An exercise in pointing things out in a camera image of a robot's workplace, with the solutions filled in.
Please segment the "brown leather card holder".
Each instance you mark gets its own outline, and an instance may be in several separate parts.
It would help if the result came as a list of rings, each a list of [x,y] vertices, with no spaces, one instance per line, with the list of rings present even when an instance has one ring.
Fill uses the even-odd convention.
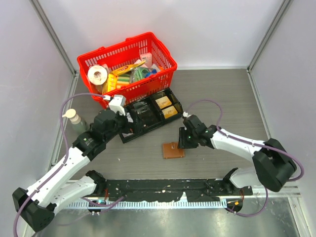
[[[184,158],[185,151],[178,148],[178,142],[164,143],[162,145],[164,159]]]

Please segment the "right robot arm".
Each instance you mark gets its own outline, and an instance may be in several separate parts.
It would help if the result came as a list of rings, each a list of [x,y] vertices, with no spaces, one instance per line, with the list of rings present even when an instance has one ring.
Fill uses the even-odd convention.
[[[216,125],[206,126],[197,116],[183,113],[178,148],[194,149],[198,146],[223,150],[251,162],[251,167],[236,167],[224,176],[223,189],[229,195],[236,194],[241,188],[256,185],[279,192],[297,170],[294,160],[278,140],[248,139]]]

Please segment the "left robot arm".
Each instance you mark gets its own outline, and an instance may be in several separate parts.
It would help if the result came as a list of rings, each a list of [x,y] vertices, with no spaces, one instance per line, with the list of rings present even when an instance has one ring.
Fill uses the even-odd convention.
[[[93,194],[101,196],[106,180],[98,172],[87,172],[80,180],[66,186],[67,181],[89,164],[106,148],[116,135],[132,130],[133,119],[129,112],[101,110],[90,129],[77,137],[65,156],[41,179],[26,189],[17,188],[13,202],[17,216],[35,232],[46,228],[55,215],[78,198]]]

